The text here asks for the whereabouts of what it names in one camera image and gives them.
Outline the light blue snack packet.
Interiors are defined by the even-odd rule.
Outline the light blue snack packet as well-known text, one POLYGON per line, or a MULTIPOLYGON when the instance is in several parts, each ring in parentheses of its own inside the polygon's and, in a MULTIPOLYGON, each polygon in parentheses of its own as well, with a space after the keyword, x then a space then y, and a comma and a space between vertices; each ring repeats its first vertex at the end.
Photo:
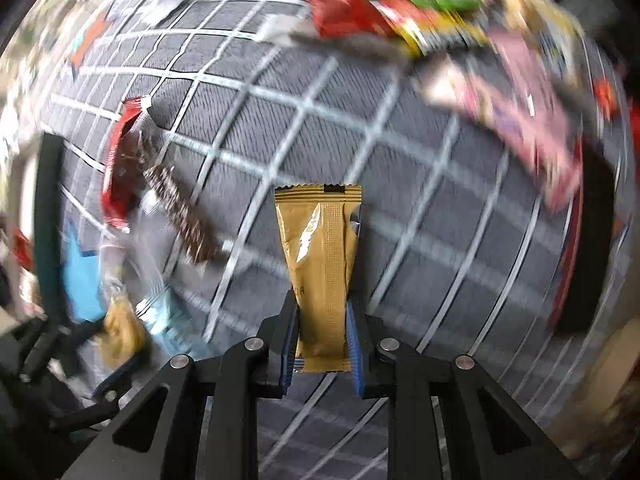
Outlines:
POLYGON ((192 315, 171 287, 152 289, 134 310, 146 331, 168 356, 186 354, 195 361, 210 357, 192 315))

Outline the golden brown snack packet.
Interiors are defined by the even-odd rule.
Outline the golden brown snack packet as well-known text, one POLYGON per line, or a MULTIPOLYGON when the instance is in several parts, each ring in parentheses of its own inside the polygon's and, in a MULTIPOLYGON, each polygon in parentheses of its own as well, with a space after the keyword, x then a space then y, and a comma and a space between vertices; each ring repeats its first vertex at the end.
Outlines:
POLYGON ((274 190, 280 240, 300 322, 306 373, 348 372, 346 302, 360 232, 362 188, 301 184, 274 190))

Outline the red snack bar packet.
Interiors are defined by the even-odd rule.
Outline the red snack bar packet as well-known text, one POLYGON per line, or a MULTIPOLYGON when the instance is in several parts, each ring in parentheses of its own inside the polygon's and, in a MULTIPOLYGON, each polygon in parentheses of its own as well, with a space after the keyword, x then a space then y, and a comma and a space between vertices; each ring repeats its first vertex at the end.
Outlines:
POLYGON ((141 130, 134 124, 151 106, 149 96, 122 102, 122 114, 108 136, 100 204, 104 222, 128 233, 128 214, 140 182, 141 130))

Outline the clear wrapped nut bar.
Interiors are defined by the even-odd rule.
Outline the clear wrapped nut bar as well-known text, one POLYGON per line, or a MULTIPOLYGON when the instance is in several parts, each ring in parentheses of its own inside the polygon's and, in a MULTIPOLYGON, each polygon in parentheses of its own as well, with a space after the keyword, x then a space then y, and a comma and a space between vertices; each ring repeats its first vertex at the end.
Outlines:
POLYGON ((99 336, 103 363, 114 370, 146 346, 146 333, 126 295, 111 298, 99 336))

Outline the clear wrapped chocolate roll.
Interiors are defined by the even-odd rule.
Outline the clear wrapped chocolate roll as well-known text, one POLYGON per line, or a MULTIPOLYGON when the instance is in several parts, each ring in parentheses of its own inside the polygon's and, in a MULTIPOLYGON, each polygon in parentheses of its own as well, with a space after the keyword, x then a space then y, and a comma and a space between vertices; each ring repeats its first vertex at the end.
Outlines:
POLYGON ((155 164, 143 170, 143 177, 165 209, 191 261, 201 264, 218 259, 221 246, 213 228, 186 196, 182 182, 174 176, 172 169, 155 164))

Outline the long pink snack bar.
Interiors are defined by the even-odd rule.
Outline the long pink snack bar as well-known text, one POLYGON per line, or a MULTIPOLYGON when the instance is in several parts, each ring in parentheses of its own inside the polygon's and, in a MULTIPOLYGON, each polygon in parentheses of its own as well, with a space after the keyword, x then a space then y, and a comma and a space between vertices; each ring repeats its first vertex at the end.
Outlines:
POLYGON ((558 136, 478 73, 446 56, 427 64, 416 90, 426 104, 454 110, 493 131, 537 183, 548 211, 572 201, 582 166, 564 134, 558 136))

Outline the pink swirl snack packet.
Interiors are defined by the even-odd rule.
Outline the pink swirl snack packet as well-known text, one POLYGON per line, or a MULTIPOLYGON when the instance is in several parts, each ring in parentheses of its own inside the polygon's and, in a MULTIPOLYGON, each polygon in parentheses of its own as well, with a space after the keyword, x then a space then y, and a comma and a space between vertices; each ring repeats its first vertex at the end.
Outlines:
POLYGON ((488 37, 529 117, 550 129, 566 130, 565 110, 539 53, 516 32, 493 28, 488 37))

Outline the small red candy packet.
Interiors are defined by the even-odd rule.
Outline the small red candy packet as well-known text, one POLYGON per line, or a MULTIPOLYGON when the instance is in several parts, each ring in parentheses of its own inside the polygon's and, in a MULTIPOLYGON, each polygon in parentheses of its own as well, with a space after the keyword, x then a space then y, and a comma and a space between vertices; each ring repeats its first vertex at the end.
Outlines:
POLYGON ((605 120, 610 122, 620 111, 611 81, 602 77, 593 83, 594 98, 605 120))

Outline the cream blue snack bag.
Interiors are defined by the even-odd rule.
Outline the cream blue snack bag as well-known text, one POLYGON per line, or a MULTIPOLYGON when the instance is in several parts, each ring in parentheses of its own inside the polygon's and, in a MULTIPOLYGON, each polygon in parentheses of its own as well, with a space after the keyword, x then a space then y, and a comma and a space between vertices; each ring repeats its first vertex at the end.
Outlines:
POLYGON ((578 52, 584 39, 574 16, 549 0, 501 0, 506 28, 519 32, 535 47, 548 70, 566 84, 582 86, 584 56, 578 52))

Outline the red yellow snack bag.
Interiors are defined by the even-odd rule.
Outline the red yellow snack bag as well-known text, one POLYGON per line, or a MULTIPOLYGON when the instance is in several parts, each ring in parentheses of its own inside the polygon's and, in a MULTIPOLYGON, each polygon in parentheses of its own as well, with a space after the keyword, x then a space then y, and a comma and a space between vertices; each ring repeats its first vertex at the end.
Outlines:
POLYGON ((412 58, 438 52, 485 47, 489 38, 480 26, 454 12, 421 9, 409 0, 371 0, 412 58))

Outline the clear wrapped chocolate stick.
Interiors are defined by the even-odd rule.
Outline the clear wrapped chocolate stick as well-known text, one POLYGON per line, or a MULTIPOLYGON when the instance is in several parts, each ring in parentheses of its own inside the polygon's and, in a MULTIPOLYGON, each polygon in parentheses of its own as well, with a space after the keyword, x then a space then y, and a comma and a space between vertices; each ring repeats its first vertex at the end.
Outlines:
POLYGON ((318 52, 335 51, 341 54, 405 66, 410 61, 408 49, 402 42, 386 39, 368 32, 341 37, 321 37, 311 21, 293 15, 268 14, 254 33, 254 40, 282 48, 305 48, 318 52))

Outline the small red snack packet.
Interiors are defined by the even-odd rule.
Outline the small red snack packet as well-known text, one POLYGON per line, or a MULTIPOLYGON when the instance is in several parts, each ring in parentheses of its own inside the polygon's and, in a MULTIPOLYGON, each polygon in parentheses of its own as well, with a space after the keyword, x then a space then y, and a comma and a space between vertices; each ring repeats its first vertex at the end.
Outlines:
POLYGON ((395 36, 383 14, 369 0, 304 0, 311 21, 322 39, 356 35, 395 36))

